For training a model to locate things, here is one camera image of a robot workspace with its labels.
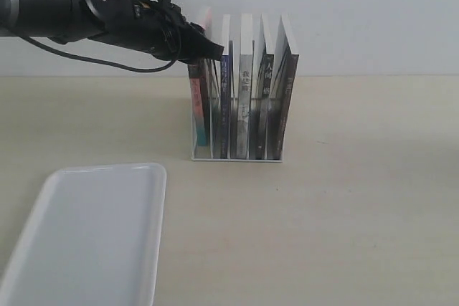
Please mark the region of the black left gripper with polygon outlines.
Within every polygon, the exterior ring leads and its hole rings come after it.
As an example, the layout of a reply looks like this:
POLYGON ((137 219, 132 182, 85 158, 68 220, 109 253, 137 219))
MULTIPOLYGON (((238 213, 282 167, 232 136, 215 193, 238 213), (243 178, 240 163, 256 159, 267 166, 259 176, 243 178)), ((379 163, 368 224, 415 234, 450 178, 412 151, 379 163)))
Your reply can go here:
POLYGON ((201 59, 222 59, 224 47, 208 38, 199 25, 186 23, 175 7, 139 0, 89 1, 87 7, 99 29, 89 37, 92 41, 162 61, 194 64, 201 59))

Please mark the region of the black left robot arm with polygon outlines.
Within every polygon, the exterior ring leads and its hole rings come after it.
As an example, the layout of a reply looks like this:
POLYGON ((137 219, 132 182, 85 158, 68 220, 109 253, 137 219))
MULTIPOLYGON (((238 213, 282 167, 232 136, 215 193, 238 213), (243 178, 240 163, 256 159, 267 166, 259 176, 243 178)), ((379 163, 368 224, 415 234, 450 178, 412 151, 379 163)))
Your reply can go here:
POLYGON ((1 0, 1 35, 61 45, 87 39, 169 63, 219 61, 224 52, 171 0, 1 0))

